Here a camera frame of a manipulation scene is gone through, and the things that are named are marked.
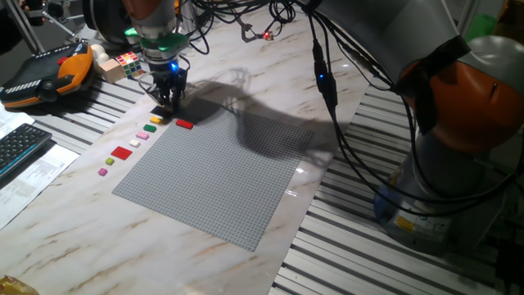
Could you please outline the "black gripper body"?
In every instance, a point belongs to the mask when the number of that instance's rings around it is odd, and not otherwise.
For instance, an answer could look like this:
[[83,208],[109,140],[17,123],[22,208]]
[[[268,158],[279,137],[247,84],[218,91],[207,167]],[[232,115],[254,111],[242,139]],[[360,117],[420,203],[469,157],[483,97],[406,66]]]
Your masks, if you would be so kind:
[[177,61],[167,61],[163,64],[149,64],[153,77],[153,86],[148,89],[157,97],[180,97],[186,88],[187,69],[183,69]]

